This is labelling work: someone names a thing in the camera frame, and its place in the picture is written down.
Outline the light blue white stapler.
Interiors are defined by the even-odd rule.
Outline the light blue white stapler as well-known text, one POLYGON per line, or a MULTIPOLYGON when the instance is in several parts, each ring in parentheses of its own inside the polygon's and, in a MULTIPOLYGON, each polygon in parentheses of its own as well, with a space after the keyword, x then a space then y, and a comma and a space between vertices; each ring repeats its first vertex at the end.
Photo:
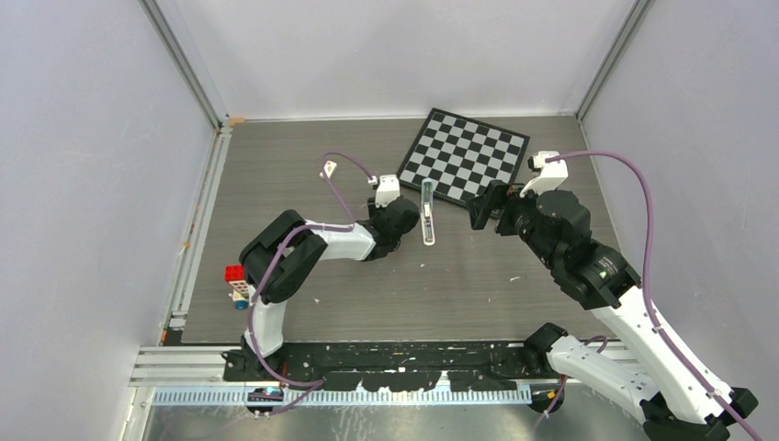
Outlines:
POLYGON ((425 178, 421 184, 421 223, 423 229, 423 244, 435 244, 435 226, 433 220, 434 180, 425 178))

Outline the small white domino tile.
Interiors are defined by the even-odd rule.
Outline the small white domino tile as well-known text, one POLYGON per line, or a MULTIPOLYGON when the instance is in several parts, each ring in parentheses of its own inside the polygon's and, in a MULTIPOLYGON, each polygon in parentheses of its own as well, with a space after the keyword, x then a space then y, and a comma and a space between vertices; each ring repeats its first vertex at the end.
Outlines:
POLYGON ((338 166, 338 164, 336 162, 331 161, 331 160, 327 160, 324 163, 324 165, 322 167, 322 170, 319 173, 320 178, 322 178, 322 179, 331 178, 333 173, 334 173, 334 171, 337 169, 337 166, 338 166))

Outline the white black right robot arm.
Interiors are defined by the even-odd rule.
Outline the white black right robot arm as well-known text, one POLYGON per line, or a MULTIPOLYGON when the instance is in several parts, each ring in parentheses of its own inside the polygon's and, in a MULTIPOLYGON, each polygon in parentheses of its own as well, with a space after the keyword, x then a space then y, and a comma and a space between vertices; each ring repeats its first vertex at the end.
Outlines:
POLYGON ((521 189, 490 182, 466 203, 472 229, 483 229, 500 210, 495 231, 518 236, 560 290, 604 323, 641 366, 625 367, 548 322, 525 340, 527 370, 541 378, 555 371, 577 379, 627 411, 651 440, 729 439, 728 427, 756 409, 756 397, 731 388, 690 356, 712 388, 694 377, 660 337, 669 326, 649 317, 637 271, 616 249, 592 238, 591 213, 572 192, 522 195, 521 189))

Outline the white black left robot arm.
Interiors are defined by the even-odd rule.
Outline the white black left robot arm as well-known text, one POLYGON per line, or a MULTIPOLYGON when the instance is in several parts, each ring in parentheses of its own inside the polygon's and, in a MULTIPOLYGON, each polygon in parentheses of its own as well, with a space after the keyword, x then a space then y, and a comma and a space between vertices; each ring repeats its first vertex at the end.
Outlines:
POLYGON ((251 349, 246 367, 260 380, 273 379, 282 366, 288 300, 321 261, 370 262, 393 253, 419 221, 419 208, 404 197, 385 207, 369 205, 369 217, 339 225, 306 220, 294 209, 282 212, 239 254, 253 288, 243 340, 251 349))

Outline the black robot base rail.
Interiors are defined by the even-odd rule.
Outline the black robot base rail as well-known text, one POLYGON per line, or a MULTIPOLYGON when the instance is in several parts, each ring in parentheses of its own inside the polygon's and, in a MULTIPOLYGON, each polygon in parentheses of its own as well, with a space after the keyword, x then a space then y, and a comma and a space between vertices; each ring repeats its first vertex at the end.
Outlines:
POLYGON ((562 377, 533 348, 506 341, 286 343, 259 360, 246 342, 221 354, 229 382, 279 380, 292 390, 429 391, 445 381, 455 392, 539 390, 562 377))

